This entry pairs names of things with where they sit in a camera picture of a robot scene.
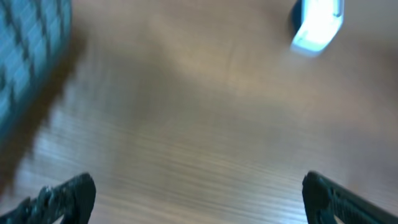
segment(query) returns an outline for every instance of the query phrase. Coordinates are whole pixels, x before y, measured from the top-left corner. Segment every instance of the white object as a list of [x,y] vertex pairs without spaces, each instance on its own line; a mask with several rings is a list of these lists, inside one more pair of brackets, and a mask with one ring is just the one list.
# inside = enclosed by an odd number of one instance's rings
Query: white object
[[302,25],[293,51],[315,57],[322,53],[343,24],[344,0],[302,0]]

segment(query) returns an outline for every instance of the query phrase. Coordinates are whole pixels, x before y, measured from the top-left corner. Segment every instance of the blurry object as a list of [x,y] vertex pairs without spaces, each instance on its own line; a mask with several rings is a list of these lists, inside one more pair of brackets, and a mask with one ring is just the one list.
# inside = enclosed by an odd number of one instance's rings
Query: blurry object
[[290,48],[315,57],[343,24],[344,0],[298,0],[292,9],[295,36]]
[[59,61],[71,21],[70,0],[0,0],[0,141]]
[[372,205],[326,177],[310,171],[303,180],[309,224],[398,223],[398,218]]
[[89,174],[78,175],[56,188],[44,187],[33,200],[25,199],[0,217],[0,224],[87,224],[94,208],[96,189]]

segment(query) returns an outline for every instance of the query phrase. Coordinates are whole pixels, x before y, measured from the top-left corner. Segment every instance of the wood grain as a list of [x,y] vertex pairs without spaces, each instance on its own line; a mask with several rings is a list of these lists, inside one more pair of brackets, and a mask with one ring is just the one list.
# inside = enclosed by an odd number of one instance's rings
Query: wood grain
[[292,53],[293,3],[75,1],[69,53],[0,151],[0,212],[88,171],[91,223],[305,223],[317,170],[398,213],[395,52],[343,27]]

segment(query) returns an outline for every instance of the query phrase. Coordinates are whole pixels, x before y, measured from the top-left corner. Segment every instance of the brown wooden surface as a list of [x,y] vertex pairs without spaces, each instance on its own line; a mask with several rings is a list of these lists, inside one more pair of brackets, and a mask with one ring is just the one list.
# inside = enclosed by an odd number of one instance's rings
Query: brown wooden surface
[[75,1],[69,54],[0,151],[0,212],[88,171],[91,223],[305,223],[313,169],[397,214],[393,51],[348,20],[292,53],[292,4]]

